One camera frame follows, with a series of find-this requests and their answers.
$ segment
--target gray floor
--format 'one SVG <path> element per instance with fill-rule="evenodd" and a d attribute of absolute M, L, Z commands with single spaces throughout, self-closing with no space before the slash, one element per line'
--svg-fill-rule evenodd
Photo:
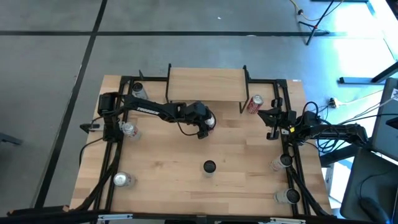
<path fill-rule="evenodd" d="M 100 0 L 0 2 L 0 30 L 92 30 Z M 298 0 L 309 17 L 326 2 Z M 100 30 L 291 31 L 297 25 L 289 0 L 109 0 Z M 241 68 L 253 78 L 301 79 L 307 100 L 350 101 L 380 86 L 341 86 L 340 76 L 373 77 L 394 59 L 364 3 L 343 3 L 322 23 L 346 37 L 98 37 L 88 64 L 46 205 L 69 204 L 86 141 L 79 124 L 93 115 L 103 75 L 166 75 L 176 67 Z M 0 144 L 0 216 L 30 205 L 65 111 L 88 37 L 0 37 L 0 132 L 24 140 Z M 350 118 L 369 103 L 330 112 Z"/>

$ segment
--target tripod stand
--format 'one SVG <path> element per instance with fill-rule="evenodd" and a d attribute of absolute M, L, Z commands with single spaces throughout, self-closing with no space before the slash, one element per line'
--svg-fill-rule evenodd
<path fill-rule="evenodd" d="M 319 20 L 318 20 L 318 22 L 317 22 L 317 24 L 316 24 L 315 26 L 314 26 L 314 25 L 311 25 L 311 24 L 307 24 L 307 23 L 302 22 L 302 21 L 299 21 L 299 22 L 298 22 L 299 24 L 303 24 L 303 25 L 306 25 L 306 26 L 312 28 L 310 37 L 308 38 L 307 43 L 306 43 L 305 45 L 309 45 L 309 44 L 310 44 L 310 41 L 311 41 L 312 37 L 315 35 L 315 31 L 321 30 L 321 29 L 318 28 L 318 25 L 319 25 L 319 23 L 321 23 L 321 21 L 322 21 L 322 19 L 325 17 L 325 15 L 328 13 L 328 11 L 329 11 L 329 9 L 330 9 L 330 6 L 334 3 L 334 1 L 335 1 L 335 0 L 331 0 L 329 6 L 326 8 L 325 12 L 322 14 L 321 18 L 319 18 Z M 330 32 L 327 31 L 327 30 L 322 30 L 322 31 L 324 31 L 325 34 L 329 34 L 329 33 L 330 33 Z"/>

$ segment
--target wooden platform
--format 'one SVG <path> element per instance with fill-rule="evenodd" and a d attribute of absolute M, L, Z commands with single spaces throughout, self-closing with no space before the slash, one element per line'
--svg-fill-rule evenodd
<path fill-rule="evenodd" d="M 171 68 L 169 100 L 245 102 L 243 69 Z"/>
<path fill-rule="evenodd" d="M 105 76 L 101 93 L 117 91 L 120 76 Z M 149 99 L 165 103 L 165 82 L 142 82 Z M 288 81 L 292 109 L 300 113 L 305 104 L 301 82 Z M 274 99 L 270 84 L 249 84 L 250 96 L 260 94 L 262 108 Z M 274 192 L 286 189 L 285 171 L 273 172 L 269 163 L 282 153 L 280 139 L 268 141 L 269 128 L 256 114 L 239 113 L 236 102 L 206 101 L 217 125 L 207 138 L 184 136 L 176 124 L 156 116 L 129 112 L 129 121 L 142 131 L 140 141 L 125 139 L 119 171 L 136 176 L 137 184 L 116 188 L 113 212 L 211 214 L 211 215 L 292 215 L 290 205 L 274 202 Z M 186 133 L 196 127 L 182 124 Z M 102 132 L 90 133 L 88 142 Z M 71 208 L 79 206 L 96 185 L 102 165 L 105 142 L 86 148 L 76 181 Z M 305 182 L 315 199 L 331 212 L 323 182 L 318 152 L 313 146 L 300 147 Z M 204 178 L 203 163 L 216 162 L 214 177 Z M 101 207 L 104 206 L 104 194 Z M 298 203 L 302 212 L 302 202 Z"/>

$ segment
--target wooden shelf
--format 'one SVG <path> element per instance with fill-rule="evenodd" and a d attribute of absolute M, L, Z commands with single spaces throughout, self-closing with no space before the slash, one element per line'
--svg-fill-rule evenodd
<path fill-rule="evenodd" d="M 246 83 L 243 69 L 171 68 L 170 101 L 245 102 Z"/>

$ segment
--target red soda can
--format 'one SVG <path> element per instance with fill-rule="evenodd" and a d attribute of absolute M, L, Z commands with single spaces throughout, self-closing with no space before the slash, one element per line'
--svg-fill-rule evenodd
<path fill-rule="evenodd" d="M 260 95 L 254 95 L 248 104 L 248 112 L 251 114 L 257 113 L 263 103 L 264 100 L 262 100 Z"/>

